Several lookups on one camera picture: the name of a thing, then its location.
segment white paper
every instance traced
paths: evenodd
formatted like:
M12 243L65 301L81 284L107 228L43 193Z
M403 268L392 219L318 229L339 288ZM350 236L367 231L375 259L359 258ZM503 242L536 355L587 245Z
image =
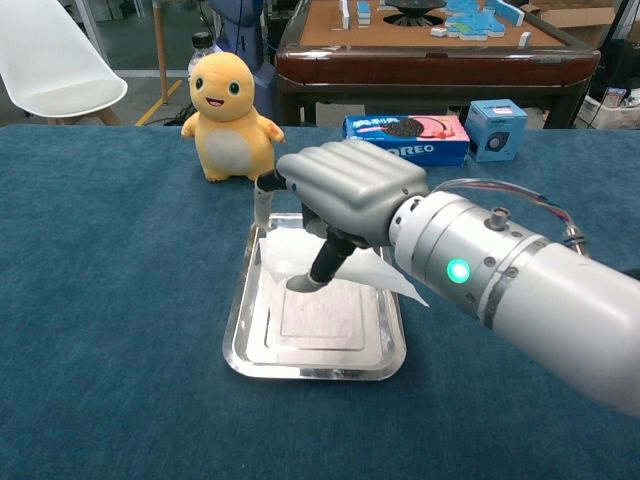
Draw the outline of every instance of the white paper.
M299 228L276 228L260 240L262 266L278 283L309 271L324 240ZM371 249L356 249L335 278L391 290L428 307L415 287Z

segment green indicator light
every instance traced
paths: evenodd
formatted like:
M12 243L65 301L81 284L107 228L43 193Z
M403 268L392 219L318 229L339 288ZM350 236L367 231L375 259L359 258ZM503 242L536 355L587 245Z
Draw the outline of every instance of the green indicator light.
M471 276L471 267L461 258L454 258L447 265L447 275L453 283L464 283Z

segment white chair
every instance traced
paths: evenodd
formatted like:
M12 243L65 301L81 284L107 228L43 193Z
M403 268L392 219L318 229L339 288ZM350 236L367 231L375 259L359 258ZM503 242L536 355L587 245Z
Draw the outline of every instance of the white chair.
M120 123L109 107L127 83L58 0L0 0L0 76L15 105L49 123L91 114Z

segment plush toy mouth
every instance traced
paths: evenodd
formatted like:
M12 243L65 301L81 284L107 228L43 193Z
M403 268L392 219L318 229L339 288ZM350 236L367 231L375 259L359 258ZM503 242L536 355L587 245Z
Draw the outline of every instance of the plush toy mouth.
M211 105L212 107L221 107L224 103L224 100L218 100L217 98L206 97L206 99L207 103L209 103L209 105Z

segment bottle cap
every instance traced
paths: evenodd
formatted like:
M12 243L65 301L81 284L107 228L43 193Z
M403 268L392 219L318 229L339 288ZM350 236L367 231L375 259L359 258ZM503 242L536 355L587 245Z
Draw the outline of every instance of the bottle cap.
M213 47L213 38L209 32L198 32L191 35L191 43L194 48L211 48Z

